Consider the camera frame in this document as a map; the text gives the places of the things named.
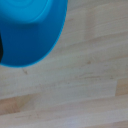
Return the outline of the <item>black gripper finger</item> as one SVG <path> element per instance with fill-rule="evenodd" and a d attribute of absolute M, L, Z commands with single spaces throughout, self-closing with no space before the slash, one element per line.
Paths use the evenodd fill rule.
<path fill-rule="evenodd" d="M 2 58 L 3 58 L 3 43 L 2 43 L 2 37 L 1 37 L 1 34 L 0 34 L 0 63 L 2 61 Z"/>

